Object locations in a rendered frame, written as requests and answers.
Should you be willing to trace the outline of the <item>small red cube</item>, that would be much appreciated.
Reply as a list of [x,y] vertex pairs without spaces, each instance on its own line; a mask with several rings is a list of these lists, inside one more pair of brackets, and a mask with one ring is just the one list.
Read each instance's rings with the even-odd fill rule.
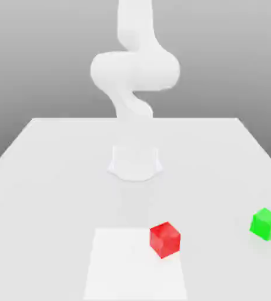
[[163,259],[180,251],[180,232],[169,222],[150,228],[150,247]]

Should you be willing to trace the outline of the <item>small green cube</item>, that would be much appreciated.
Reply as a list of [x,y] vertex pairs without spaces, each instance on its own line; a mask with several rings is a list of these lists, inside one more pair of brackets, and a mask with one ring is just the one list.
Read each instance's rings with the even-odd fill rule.
[[249,230],[266,241],[271,240],[271,210],[263,208],[255,213]]

